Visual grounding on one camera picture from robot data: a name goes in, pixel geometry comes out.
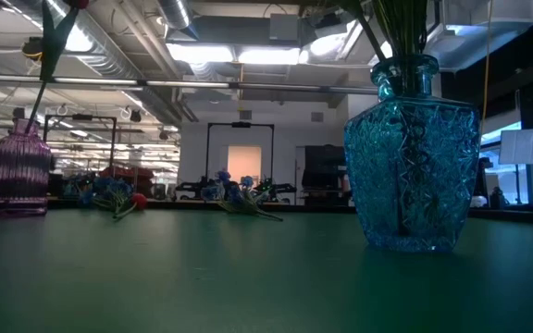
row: red flower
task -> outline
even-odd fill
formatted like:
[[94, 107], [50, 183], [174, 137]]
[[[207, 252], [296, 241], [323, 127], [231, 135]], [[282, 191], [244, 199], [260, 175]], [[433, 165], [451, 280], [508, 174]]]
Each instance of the red flower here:
[[141, 193], [135, 193], [133, 194], [133, 197], [130, 199], [130, 201], [135, 204], [136, 208], [139, 210], [145, 209], [145, 206], [147, 206], [147, 198]]
[[90, 4], [90, 0], [63, 0], [63, 2], [77, 9], [85, 9]]

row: vase rim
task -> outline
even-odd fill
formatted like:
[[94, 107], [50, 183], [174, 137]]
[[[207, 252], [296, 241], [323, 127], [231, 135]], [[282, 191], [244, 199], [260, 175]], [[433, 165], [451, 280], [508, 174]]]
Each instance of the vase rim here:
[[403, 67], [405, 65], [419, 68], [419, 71], [425, 71], [428, 75], [435, 75], [440, 71], [440, 64], [437, 58], [432, 55], [393, 56], [378, 62], [371, 68], [371, 80], [376, 84], [380, 74], [389, 72], [392, 67]]

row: green table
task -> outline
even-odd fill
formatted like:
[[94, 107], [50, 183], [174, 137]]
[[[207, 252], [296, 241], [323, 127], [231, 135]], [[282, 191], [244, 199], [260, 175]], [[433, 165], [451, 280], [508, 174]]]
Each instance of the green table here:
[[533, 332], [533, 225], [471, 219], [432, 255], [281, 215], [0, 220], [0, 332]]

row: blue flower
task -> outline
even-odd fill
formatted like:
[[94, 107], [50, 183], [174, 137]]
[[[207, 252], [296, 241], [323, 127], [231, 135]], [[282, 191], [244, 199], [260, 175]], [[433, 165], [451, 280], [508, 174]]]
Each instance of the blue flower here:
[[252, 177], [246, 176], [246, 177], [242, 178], [242, 186], [243, 187], [251, 188], [253, 184], [254, 184], [254, 182], [252, 180]]
[[133, 194], [133, 186], [125, 182], [125, 180], [123, 179], [112, 182], [108, 189], [114, 192], [115, 194], [124, 195], [128, 198], [130, 198]]
[[231, 175], [229, 174], [228, 171], [226, 170], [223, 170], [223, 171], [218, 171], [216, 173], [216, 176], [219, 180], [221, 180], [224, 184], [227, 184], [229, 183], [229, 179], [231, 178]]
[[242, 204], [244, 198], [242, 196], [242, 191], [238, 185], [232, 185], [228, 189], [228, 202], [231, 204]]
[[114, 181], [111, 177], [98, 177], [93, 180], [93, 189], [96, 193], [104, 193]]
[[219, 196], [219, 187], [218, 186], [208, 186], [201, 190], [201, 197], [205, 201], [217, 200]]
[[86, 191], [83, 191], [80, 194], [80, 199], [78, 199], [78, 204], [81, 206], [90, 206], [93, 201], [93, 191], [92, 189], [88, 189]]

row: purple glass vase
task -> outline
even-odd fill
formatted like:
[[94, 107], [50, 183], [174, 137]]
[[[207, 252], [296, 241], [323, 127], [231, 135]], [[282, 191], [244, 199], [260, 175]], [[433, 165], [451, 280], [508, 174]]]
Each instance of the purple glass vase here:
[[0, 140], [0, 216], [46, 214], [51, 148], [38, 137], [34, 122], [15, 118], [13, 131]]

